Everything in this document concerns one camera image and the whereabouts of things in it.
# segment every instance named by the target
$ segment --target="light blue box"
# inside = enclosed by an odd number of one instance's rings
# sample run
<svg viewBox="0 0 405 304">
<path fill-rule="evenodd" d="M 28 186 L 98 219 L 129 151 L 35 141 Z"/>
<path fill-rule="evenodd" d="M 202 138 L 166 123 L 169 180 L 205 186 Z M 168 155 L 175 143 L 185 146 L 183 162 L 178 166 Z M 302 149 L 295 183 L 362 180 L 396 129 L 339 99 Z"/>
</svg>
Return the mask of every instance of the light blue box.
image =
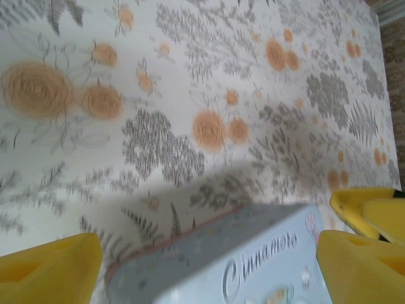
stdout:
<svg viewBox="0 0 405 304">
<path fill-rule="evenodd" d="M 110 270 L 110 303 L 332 303 L 316 261 L 321 223 L 316 206 L 249 205 Z"/>
</svg>

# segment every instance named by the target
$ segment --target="floral tablecloth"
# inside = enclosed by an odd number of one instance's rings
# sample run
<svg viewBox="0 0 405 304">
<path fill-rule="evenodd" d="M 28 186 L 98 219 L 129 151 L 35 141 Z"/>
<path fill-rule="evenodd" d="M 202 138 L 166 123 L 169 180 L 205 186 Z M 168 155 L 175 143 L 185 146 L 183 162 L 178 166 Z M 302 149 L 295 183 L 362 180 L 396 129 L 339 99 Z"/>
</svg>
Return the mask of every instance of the floral tablecloth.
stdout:
<svg viewBox="0 0 405 304">
<path fill-rule="evenodd" d="M 0 255 L 84 231 L 108 265 L 247 203 L 399 187 L 363 1 L 1 0 Z"/>
</svg>

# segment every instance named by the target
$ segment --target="yellow plastic object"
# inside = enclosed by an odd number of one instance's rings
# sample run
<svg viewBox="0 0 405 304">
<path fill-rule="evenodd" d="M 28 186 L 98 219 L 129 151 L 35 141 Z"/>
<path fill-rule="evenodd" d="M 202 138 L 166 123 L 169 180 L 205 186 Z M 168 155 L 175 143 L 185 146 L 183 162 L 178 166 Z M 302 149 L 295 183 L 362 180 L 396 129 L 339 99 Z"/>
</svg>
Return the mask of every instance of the yellow plastic object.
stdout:
<svg viewBox="0 0 405 304">
<path fill-rule="evenodd" d="M 103 251 L 83 233 L 0 257 L 0 303 L 88 304 Z"/>
<path fill-rule="evenodd" d="M 340 189 L 333 192 L 330 206 L 358 234 L 378 239 L 380 233 L 363 218 L 363 205 L 370 199 L 392 198 L 394 193 L 395 189 L 384 187 Z"/>
<path fill-rule="evenodd" d="M 391 243 L 405 246 L 405 199 L 372 199 L 363 217 Z"/>
<path fill-rule="evenodd" d="M 333 304 L 405 303 L 405 247 L 323 231 L 316 256 Z"/>
</svg>

